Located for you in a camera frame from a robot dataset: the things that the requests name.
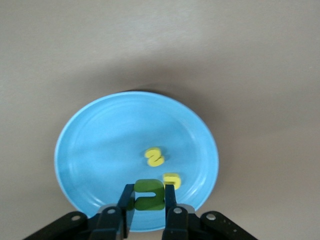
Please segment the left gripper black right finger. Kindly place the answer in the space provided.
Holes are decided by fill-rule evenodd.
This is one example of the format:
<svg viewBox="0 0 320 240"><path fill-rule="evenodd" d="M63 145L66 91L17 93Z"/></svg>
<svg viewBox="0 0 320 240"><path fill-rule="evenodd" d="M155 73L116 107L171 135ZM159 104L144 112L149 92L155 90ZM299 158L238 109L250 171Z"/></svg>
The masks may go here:
<svg viewBox="0 0 320 240"><path fill-rule="evenodd" d="M255 240L252 234L218 211L198 217L192 206L178 204L173 185L165 186L163 240Z"/></svg>

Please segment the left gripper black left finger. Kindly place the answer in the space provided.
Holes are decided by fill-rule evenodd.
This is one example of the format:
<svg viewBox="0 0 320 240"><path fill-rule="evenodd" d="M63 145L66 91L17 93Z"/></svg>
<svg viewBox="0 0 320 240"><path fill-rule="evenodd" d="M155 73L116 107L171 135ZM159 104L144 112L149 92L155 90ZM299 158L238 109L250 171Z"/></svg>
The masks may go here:
<svg viewBox="0 0 320 240"><path fill-rule="evenodd" d="M117 204L105 205L91 218L80 211L69 212L26 240L124 240L134 215L134 185L127 184Z"/></svg>

